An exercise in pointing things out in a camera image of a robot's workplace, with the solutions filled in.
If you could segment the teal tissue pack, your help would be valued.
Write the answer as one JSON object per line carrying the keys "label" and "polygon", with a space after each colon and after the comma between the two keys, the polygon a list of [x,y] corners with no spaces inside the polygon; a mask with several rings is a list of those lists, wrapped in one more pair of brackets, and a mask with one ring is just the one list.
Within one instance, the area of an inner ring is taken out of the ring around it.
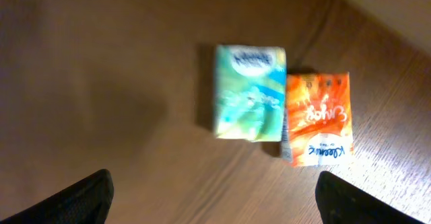
{"label": "teal tissue pack", "polygon": [[281,47],[217,46],[214,135],[250,142],[280,141],[286,77],[286,52]]}

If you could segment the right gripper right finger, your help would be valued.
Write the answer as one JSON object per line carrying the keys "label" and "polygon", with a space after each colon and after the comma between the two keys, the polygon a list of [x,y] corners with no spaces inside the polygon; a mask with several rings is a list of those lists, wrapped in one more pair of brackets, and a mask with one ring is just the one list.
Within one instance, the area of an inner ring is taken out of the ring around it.
{"label": "right gripper right finger", "polygon": [[324,224],[421,224],[328,171],[319,174],[315,200]]}

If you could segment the orange tissue pack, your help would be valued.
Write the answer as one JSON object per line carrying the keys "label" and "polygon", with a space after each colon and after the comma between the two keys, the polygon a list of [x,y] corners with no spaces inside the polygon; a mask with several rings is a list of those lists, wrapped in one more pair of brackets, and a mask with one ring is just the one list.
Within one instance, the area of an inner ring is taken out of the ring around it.
{"label": "orange tissue pack", "polygon": [[293,167],[352,162],[349,73],[289,74],[281,158]]}

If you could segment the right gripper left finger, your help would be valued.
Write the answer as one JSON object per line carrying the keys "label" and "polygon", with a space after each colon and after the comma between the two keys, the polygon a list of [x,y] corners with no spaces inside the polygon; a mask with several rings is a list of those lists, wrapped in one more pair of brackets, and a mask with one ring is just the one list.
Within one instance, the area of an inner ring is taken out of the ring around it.
{"label": "right gripper left finger", "polygon": [[113,197],[111,174],[101,169],[2,223],[104,224]]}

